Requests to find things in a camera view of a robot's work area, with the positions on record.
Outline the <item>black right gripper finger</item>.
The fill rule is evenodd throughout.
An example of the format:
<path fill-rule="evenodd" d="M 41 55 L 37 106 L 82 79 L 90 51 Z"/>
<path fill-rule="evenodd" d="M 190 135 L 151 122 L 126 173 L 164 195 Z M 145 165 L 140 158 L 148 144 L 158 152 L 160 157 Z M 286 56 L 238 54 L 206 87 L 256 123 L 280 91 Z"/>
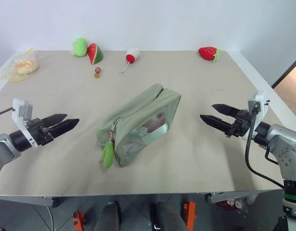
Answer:
<path fill-rule="evenodd" d="M 228 132 L 232 125 L 213 115 L 200 115 L 200 118 L 209 126 L 216 128 L 224 133 Z"/>
<path fill-rule="evenodd" d="M 212 107 L 219 113 L 233 118 L 236 118 L 237 114 L 239 113 L 239 109 L 226 104 L 213 104 Z"/>

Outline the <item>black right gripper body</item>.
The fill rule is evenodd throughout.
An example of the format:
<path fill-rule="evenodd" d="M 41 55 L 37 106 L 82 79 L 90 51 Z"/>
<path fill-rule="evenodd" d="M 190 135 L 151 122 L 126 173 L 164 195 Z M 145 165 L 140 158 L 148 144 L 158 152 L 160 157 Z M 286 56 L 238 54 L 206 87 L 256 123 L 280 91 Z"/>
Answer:
<path fill-rule="evenodd" d="M 251 113 L 246 110 L 240 110 L 235 117 L 234 123 L 230 126 L 229 130 L 225 132 L 225 134 L 228 137 L 242 137 L 250 129 L 252 121 L 253 116 Z"/>

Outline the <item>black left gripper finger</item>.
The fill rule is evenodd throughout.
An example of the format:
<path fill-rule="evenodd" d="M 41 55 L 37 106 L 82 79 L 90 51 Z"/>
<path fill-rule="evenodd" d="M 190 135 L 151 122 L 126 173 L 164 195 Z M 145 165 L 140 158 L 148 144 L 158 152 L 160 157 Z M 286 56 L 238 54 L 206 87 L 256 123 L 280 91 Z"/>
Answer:
<path fill-rule="evenodd" d="M 43 124 L 47 128 L 52 127 L 61 123 L 66 117 L 67 117 L 67 114 L 53 114 L 51 116 L 44 118 Z"/>
<path fill-rule="evenodd" d="M 53 127 L 51 127 L 51 136 L 55 139 L 70 130 L 72 130 L 79 122 L 79 119 L 68 119 Z"/>

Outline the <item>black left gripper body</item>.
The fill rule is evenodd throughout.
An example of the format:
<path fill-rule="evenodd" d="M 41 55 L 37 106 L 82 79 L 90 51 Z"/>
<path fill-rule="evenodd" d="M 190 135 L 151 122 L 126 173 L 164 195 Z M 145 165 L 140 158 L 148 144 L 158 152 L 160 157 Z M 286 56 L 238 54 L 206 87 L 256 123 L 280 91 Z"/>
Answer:
<path fill-rule="evenodd" d="M 49 119 L 33 119 L 26 123 L 26 128 L 37 142 L 38 145 L 46 145 L 49 142 L 53 141 L 53 137 L 51 135 L 52 126 Z"/>

